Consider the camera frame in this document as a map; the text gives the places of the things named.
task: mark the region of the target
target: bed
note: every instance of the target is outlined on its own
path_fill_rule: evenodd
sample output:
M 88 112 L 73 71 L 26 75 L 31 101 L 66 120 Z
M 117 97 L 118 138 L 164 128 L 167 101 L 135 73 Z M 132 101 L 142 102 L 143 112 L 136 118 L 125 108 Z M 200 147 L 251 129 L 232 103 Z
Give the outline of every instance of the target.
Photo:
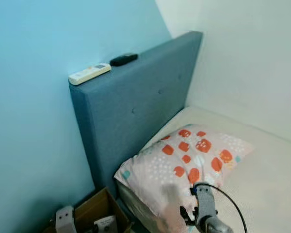
M 125 160 L 175 129 L 207 124 L 256 147 L 224 186 L 242 209 L 249 232 L 289 233 L 291 143 L 197 107 L 185 108 L 201 41 L 202 33 L 187 33 L 140 54 L 132 63 L 79 86 L 70 85 L 96 190 L 107 186 L 123 208 L 129 209 L 135 232 L 157 232 L 152 213 L 133 193 L 116 184 L 113 176 Z M 227 203 L 217 205 L 224 210 Z M 227 213 L 221 218 L 234 224 L 238 232 L 241 226 L 231 216 Z

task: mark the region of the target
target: black cable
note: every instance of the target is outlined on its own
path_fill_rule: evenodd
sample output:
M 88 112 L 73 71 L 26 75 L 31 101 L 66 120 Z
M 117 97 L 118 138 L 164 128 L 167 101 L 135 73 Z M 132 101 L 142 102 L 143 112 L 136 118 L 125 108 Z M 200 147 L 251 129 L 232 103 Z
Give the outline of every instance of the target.
M 241 210 L 238 208 L 238 206 L 236 205 L 236 203 L 233 201 L 233 199 L 228 195 L 226 194 L 225 192 L 223 192 L 220 188 L 216 187 L 216 186 L 213 186 L 211 184 L 208 184 L 208 183 L 197 183 L 194 185 L 194 188 L 196 189 L 198 186 L 201 186 L 201 185 L 206 185 L 206 186 L 209 186 L 209 187 L 212 187 L 214 189 L 216 189 L 217 191 L 221 192 L 222 194 L 224 194 L 224 196 L 226 196 L 232 203 L 233 205 L 235 206 L 235 208 L 237 209 L 238 211 L 238 214 L 240 215 L 241 219 L 242 219 L 242 224 L 243 224 L 243 228 L 244 228 L 244 232 L 245 233 L 248 233 L 247 231 L 247 226 L 246 226 L 246 223 L 244 221 L 244 218 L 243 218 L 243 215 L 241 213 Z

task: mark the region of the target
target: remote control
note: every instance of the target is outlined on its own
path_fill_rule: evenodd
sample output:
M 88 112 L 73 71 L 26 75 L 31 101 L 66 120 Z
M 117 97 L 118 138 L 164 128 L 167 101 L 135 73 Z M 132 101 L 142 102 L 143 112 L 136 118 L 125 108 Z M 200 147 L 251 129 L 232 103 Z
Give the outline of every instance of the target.
M 119 67 L 127 64 L 128 62 L 132 62 L 138 58 L 136 53 L 125 53 L 122 56 L 116 57 L 110 61 L 110 65 L 113 67 Z
M 109 64 L 100 63 L 94 67 L 88 67 L 85 70 L 71 74 L 68 79 L 72 85 L 79 85 L 110 70 L 111 66 Z

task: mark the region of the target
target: cardboard box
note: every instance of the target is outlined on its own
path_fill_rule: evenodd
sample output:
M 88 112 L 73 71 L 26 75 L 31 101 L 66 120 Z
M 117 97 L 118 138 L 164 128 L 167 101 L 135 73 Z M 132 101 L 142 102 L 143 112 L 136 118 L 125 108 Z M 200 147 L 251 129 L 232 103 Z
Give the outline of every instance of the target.
M 118 233 L 130 233 L 131 223 L 118 206 L 107 188 L 102 189 L 75 209 L 75 226 L 78 233 L 93 227 L 94 221 L 110 215 L 116 216 Z M 43 233 L 56 233 L 55 227 L 46 228 Z

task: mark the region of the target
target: patterned pillow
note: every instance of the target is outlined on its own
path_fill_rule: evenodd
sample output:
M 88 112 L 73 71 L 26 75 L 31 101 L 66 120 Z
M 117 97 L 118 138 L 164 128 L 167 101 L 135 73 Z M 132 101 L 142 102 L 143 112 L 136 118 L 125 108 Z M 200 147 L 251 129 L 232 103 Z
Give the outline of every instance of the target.
M 191 213 L 196 206 L 189 188 L 195 182 L 222 186 L 251 151 L 241 139 L 207 126 L 187 125 L 128 159 L 114 177 L 163 218 L 169 232 L 186 232 L 178 209 L 183 205 Z

